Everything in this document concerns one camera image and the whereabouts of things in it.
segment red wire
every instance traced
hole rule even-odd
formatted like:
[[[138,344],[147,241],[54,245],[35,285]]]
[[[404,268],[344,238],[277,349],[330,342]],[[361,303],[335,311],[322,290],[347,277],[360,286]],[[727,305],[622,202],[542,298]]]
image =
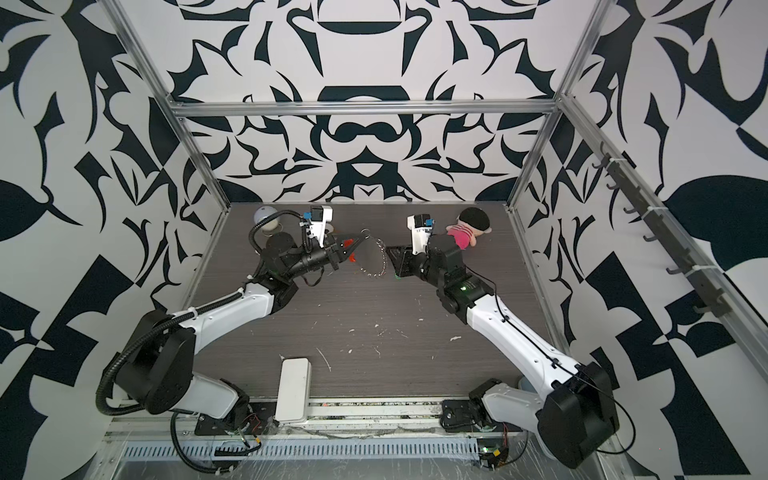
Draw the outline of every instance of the red wire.
[[[253,414],[253,416],[256,417],[256,420],[259,420],[259,417],[255,413]],[[253,429],[250,431],[251,434],[256,435],[255,431],[256,431],[256,429],[259,428],[259,425],[261,425],[261,420],[259,420],[259,422],[256,424],[256,426],[253,427]]]

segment black cable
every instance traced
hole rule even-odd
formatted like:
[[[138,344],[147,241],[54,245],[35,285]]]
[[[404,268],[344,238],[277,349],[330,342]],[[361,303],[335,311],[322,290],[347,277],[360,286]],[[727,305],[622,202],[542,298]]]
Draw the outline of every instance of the black cable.
[[[227,296],[221,300],[214,300],[213,302],[207,303],[199,308],[197,308],[197,314],[203,314],[206,312],[210,312],[213,309],[219,308],[220,306],[227,305],[228,303],[231,303],[239,298],[242,298],[243,294],[240,292],[235,292],[230,296]],[[107,394],[112,391],[112,387],[114,385],[114,380],[118,376],[118,372],[121,368],[123,368],[123,365],[128,360],[128,357],[134,354],[134,352],[138,349],[140,349],[145,343],[152,340],[154,337],[162,334],[165,330],[171,328],[172,326],[176,326],[179,323],[185,322],[189,319],[194,318],[194,313],[189,312],[185,313],[183,315],[175,316],[174,318],[168,319],[164,322],[162,322],[160,325],[155,326],[152,330],[149,332],[146,332],[144,335],[136,339],[132,344],[125,347],[120,355],[115,357],[110,364],[107,366],[106,369],[104,369],[104,375],[101,376],[101,381],[98,384],[98,387],[96,387],[96,409],[103,413],[104,415],[109,416],[119,416],[119,415],[127,415],[128,413],[138,412],[140,410],[143,410],[144,407],[137,404],[137,405],[131,405],[126,407],[111,407],[107,403]]]
[[[302,223],[301,225],[301,246],[304,247],[304,252],[306,253],[312,252],[312,247],[310,246],[310,239],[306,232],[305,223]]]
[[[228,452],[226,450],[219,450],[219,452],[227,452],[227,454],[229,454],[228,456],[230,456],[230,457],[239,457],[239,456],[242,456],[242,455],[249,455],[249,454],[254,453],[256,450],[259,450],[259,449],[261,449],[261,442],[257,442],[255,447],[250,447],[250,448],[248,448],[246,450],[240,450],[240,451],[237,451],[237,452]]]
[[[226,469],[223,470],[221,468],[214,468],[214,467],[207,467],[205,465],[199,465],[192,461],[191,458],[187,457],[187,454],[184,453],[184,450],[181,449],[181,444],[179,443],[179,437],[176,432],[176,417],[179,416],[179,412],[174,412],[173,415],[170,416],[170,441],[174,444],[174,450],[176,450],[176,455],[179,455],[179,458],[181,458],[181,461],[184,462],[184,464],[192,468],[195,472],[199,473],[205,473],[209,475],[219,475],[222,473],[228,473],[232,470]]]
[[[324,266],[320,267],[320,276],[317,277],[317,281],[315,283],[310,283],[307,281],[306,277],[304,275],[301,276],[302,280],[304,280],[304,283],[306,283],[307,286],[315,286],[318,283],[320,283],[320,280],[323,279],[323,274],[326,272],[326,268]]]
[[[469,270],[470,272],[474,273],[475,275],[479,276],[479,277],[480,277],[480,278],[482,278],[483,280],[485,280],[485,281],[487,281],[487,282],[490,282],[490,283],[493,285],[493,295],[494,295],[494,297],[495,297],[495,300],[496,300],[496,308],[498,308],[498,312],[499,312],[499,313],[502,315],[502,317],[504,318],[504,321],[505,321],[506,323],[508,323],[509,325],[511,325],[513,328],[515,328],[515,330],[517,330],[517,331],[518,331],[518,332],[519,332],[521,335],[523,335],[523,337],[524,337],[524,338],[525,338],[527,341],[529,341],[529,342],[530,342],[530,344],[532,344],[534,347],[536,347],[536,349],[537,349],[539,352],[541,352],[541,354],[542,354],[542,355],[543,355],[543,356],[544,356],[544,357],[545,357],[547,360],[549,360],[553,366],[556,366],[556,367],[558,367],[559,369],[561,369],[562,371],[566,372],[568,375],[572,376],[572,377],[573,377],[573,378],[575,378],[576,380],[578,380],[578,381],[580,381],[580,382],[582,382],[582,383],[584,383],[584,384],[586,384],[586,385],[589,385],[589,386],[590,386],[590,387],[592,387],[593,389],[597,390],[599,393],[601,393],[601,394],[603,394],[604,396],[606,396],[607,398],[609,398],[609,399],[610,399],[610,400],[611,400],[613,403],[615,403],[615,404],[616,404],[616,405],[617,405],[617,406],[618,406],[620,409],[622,409],[622,410],[624,411],[624,414],[625,414],[625,415],[627,416],[627,418],[629,419],[629,423],[630,423],[630,425],[632,425],[632,440],[629,442],[629,445],[628,445],[626,448],[624,448],[623,450],[619,450],[618,452],[608,452],[608,451],[605,451],[605,450],[597,450],[597,452],[600,452],[600,453],[605,453],[605,454],[608,454],[608,455],[621,455],[621,454],[623,454],[623,453],[626,453],[626,452],[628,452],[628,451],[629,451],[629,449],[631,449],[631,448],[632,448],[632,445],[634,445],[634,441],[635,441],[635,439],[637,438],[637,428],[635,427],[635,424],[634,424],[634,420],[632,419],[632,417],[631,417],[631,415],[629,414],[629,412],[627,411],[627,409],[626,409],[626,408],[625,408],[623,405],[621,405],[621,404],[618,402],[618,400],[616,400],[616,399],[614,398],[614,396],[613,396],[613,395],[610,395],[610,394],[608,394],[608,393],[604,392],[603,390],[599,389],[599,388],[598,388],[598,386],[596,386],[595,384],[593,384],[593,383],[591,383],[591,382],[588,382],[587,380],[584,380],[584,379],[582,379],[581,377],[578,377],[578,376],[576,376],[576,374],[575,374],[575,373],[573,373],[573,372],[570,372],[568,369],[566,369],[565,367],[563,367],[563,365],[561,365],[559,361],[557,361],[556,359],[553,359],[552,357],[550,357],[550,356],[549,356],[549,355],[548,355],[548,354],[547,354],[547,353],[544,351],[544,349],[542,349],[542,348],[541,348],[541,347],[540,347],[540,346],[539,346],[539,345],[538,345],[536,342],[534,342],[534,341],[531,339],[531,337],[529,337],[528,335],[526,335],[526,334],[525,334],[525,332],[523,332],[522,330],[520,330],[520,328],[518,328],[518,326],[517,326],[517,325],[515,325],[514,323],[512,323],[512,322],[510,322],[510,321],[509,321],[509,317],[508,317],[508,316],[506,316],[506,314],[504,314],[504,312],[502,311],[502,307],[501,307],[501,305],[498,303],[498,295],[496,294],[496,293],[498,292],[498,288],[497,288],[497,286],[496,286],[496,282],[494,282],[493,280],[491,280],[491,279],[489,279],[489,278],[487,278],[487,277],[485,277],[485,276],[483,276],[483,275],[481,275],[481,274],[479,274],[479,273],[475,272],[473,269],[469,268],[468,266],[466,267],[466,269],[467,269],[467,270]]]
[[[293,215],[299,220],[304,220],[304,217],[294,212],[293,210],[280,210],[279,212],[275,212],[274,214],[271,214],[268,217],[265,217],[262,220],[260,220],[259,223],[254,225],[253,228],[250,229],[250,232],[248,232],[248,242],[256,251],[256,253],[258,253],[259,255],[261,255],[261,247],[259,247],[259,244],[256,243],[256,237],[255,237],[256,232],[261,230],[261,227],[263,227],[264,225],[267,225],[272,220],[275,220],[276,218],[279,218],[283,215]]]

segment metal chain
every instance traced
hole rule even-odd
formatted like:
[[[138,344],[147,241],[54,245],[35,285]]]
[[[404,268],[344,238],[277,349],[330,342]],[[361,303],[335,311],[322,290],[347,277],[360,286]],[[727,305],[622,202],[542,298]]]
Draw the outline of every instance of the metal chain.
[[[360,231],[360,233],[368,231],[368,238],[373,238],[376,241],[376,246],[381,250],[382,255],[382,269],[378,273],[370,273],[368,270],[364,269],[363,267],[360,267],[360,271],[365,272],[368,276],[383,276],[386,273],[386,248],[384,246],[384,242],[381,241],[379,238],[371,237],[371,230],[368,230],[367,228],[364,228]]]

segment robotic arm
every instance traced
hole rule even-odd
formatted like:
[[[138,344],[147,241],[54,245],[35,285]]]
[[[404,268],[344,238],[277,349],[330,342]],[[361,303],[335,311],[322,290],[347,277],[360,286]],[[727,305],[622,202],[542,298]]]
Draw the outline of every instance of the robotic arm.
[[[428,214],[409,217],[408,227],[412,245],[386,249],[395,274],[436,287],[443,307],[496,345],[535,390],[490,380],[470,398],[492,420],[533,432],[545,454],[576,468],[619,428],[607,373],[596,363],[580,365],[530,329],[464,265],[453,237],[432,235]]]
[[[297,246],[288,233],[279,232],[262,249],[254,235],[282,215],[300,219],[302,244]],[[327,265],[339,269],[339,263],[348,259],[365,238],[337,239],[326,234],[326,222],[332,215],[330,207],[311,207],[304,215],[291,210],[270,215],[249,233],[260,262],[241,288],[197,308],[172,314],[155,310],[144,315],[127,347],[104,370],[96,392],[99,411],[105,415],[125,415],[142,409],[151,414],[169,410],[200,412],[217,419],[218,428],[236,432],[249,413],[248,396],[226,381],[193,372],[194,355],[238,326],[284,308],[298,290],[294,283],[297,277],[320,270],[322,279]],[[115,383],[137,405],[110,407],[106,397]]]

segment white ball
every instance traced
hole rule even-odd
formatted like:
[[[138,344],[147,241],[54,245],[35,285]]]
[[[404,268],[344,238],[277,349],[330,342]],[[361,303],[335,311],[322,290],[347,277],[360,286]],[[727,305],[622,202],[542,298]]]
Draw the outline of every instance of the white ball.
[[[255,225],[256,223],[259,223],[261,220],[276,212],[277,209],[275,209],[275,207],[261,207],[259,210],[256,210],[256,213],[253,214],[253,224]],[[261,227],[261,230],[275,230],[278,225],[280,225],[280,219],[276,218],[275,220],[271,220],[269,223]]]

